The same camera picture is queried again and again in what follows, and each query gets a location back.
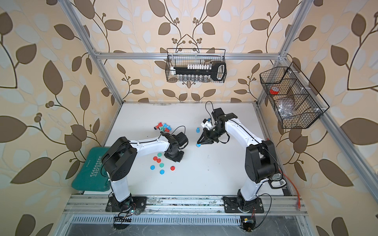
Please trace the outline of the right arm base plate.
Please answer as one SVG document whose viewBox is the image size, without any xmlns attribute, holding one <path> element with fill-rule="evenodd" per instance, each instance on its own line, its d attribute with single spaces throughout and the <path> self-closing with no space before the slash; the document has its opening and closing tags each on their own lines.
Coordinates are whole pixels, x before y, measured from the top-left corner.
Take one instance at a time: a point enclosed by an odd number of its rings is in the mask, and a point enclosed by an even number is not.
<svg viewBox="0 0 378 236">
<path fill-rule="evenodd" d="M 260 198 L 245 201 L 241 196 L 222 198 L 225 213 L 264 213 L 263 203 Z"/>
</svg>

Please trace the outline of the green plastic tool case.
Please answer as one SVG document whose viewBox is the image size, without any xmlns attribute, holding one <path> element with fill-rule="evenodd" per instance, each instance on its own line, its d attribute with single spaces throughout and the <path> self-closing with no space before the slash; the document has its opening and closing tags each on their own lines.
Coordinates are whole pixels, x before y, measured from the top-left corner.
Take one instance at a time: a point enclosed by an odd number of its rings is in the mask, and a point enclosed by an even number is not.
<svg viewBox="0 0 378 236">
<path fill-rule="evenodd" d="M 87 159 L 71 186 L 78 191 L 106 192 L 110 190 L 110 182 L 102 169 L 102 157 L 108 147 L 94 147 L 89 151 Z"/>
</svg>

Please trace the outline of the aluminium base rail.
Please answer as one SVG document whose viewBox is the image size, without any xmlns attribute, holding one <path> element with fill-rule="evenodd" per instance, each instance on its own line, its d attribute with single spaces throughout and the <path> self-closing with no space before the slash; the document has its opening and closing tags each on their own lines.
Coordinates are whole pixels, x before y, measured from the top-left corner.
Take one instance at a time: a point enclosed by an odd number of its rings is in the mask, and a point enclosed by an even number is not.
<svg viewBox="0 0 378 236">
<path fill-rule="evenodd" d="M 108 195 L 72 195 L 64 214 L 118 214 L 122 211 L 142 215 L 255 215 L 255 216 L 308 216 L 304 205 L 297 205 L 294 196 L 261 196 L 252 210 L 240 210 L 233 197 L 147 195 L 134 196 L 134 203 L 121 207 Z"/>
</svg>

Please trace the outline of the small circuit board right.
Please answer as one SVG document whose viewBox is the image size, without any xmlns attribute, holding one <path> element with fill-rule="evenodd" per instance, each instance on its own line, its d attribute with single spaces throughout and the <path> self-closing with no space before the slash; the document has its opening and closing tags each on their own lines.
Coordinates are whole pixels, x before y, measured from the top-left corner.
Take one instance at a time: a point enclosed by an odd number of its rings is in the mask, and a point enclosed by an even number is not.
<svg viewBox="0 0 378 236">
<path fill-rule="evenodd" d="M 256 227 L 256 218 L 255 217 L 241 217 L 240 218 L 240 228 L 245 232 L 253 232 Z"/>
</svg>

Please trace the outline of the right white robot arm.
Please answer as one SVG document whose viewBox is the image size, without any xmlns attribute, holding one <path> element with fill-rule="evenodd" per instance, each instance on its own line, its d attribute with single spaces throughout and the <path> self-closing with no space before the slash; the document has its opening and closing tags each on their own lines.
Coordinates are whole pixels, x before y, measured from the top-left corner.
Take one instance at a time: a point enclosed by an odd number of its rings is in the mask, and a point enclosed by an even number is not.
<svg viewBox="0 0 378 236">
<path fill-rule="evenodd" d="M 220 143 L 221 136 L 235 138 L 245 149 L 245 171 L 248 176 L 244 186 L 238 190 L 237 203 L 240 207 L 252 204 L 259 197 L 263 184 L 274 183 L 271 188 L 278 188 L 283 176 L 280 171 L 270 140 L 263 140 L 249 131 L 234 113 L 225 114 L 221 108 L 212 111 L 211 118 L 201 123 L 203 132 L 198 145 Z"/>
</svg>

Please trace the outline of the clear plastic bag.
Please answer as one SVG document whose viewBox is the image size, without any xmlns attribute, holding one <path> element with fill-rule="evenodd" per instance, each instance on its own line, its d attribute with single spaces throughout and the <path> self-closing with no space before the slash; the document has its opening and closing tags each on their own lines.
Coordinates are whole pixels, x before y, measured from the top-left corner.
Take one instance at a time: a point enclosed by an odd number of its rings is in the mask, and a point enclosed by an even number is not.
<svg viewBox="0 0 378 236">
<path fill-rule="evenodd" d="M 279 99 L 277 108 L 282 119 L 288 119 L 298 115 L 293 98 Z"/>
</svg>

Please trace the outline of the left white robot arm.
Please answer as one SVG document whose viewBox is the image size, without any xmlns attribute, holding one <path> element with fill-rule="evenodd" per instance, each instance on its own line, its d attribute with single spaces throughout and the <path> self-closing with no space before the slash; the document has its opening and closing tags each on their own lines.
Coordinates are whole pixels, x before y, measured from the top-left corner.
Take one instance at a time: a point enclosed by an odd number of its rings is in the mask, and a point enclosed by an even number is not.
<svg viewBox="0 0 378 236">
<path fill-rule="evenodd" d="M 110 180 L 116 201 L 122 203 L 132 200 L 127 175 L 136 158 L 162 152 L 167 159 L 180 162 L 184 156 L 183 149 L 188 143 L 189 140 L 183 132 L 176 135 L 162 133 L 158 137 L 146 140 L 118 138 L 101 158 L 105 176 Z"/>
</svg>

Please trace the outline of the socket rail tool black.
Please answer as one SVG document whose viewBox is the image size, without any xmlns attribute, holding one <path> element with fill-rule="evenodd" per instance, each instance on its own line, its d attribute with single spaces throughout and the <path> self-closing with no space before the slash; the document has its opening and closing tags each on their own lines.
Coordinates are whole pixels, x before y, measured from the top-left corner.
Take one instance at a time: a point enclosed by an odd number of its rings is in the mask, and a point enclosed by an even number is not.
<svg viewBox="0 0 378 236">
<path fill-rule="evenodd" d="M 221 61 L 210 61 L 209 64 L 169 66 L 166 68 L 167 80 L 170 79 L 170 76 L 174 76 L 178 80 L 223 83 L 227 76 L 227 68 L 226 63 Z"/>
</svg>

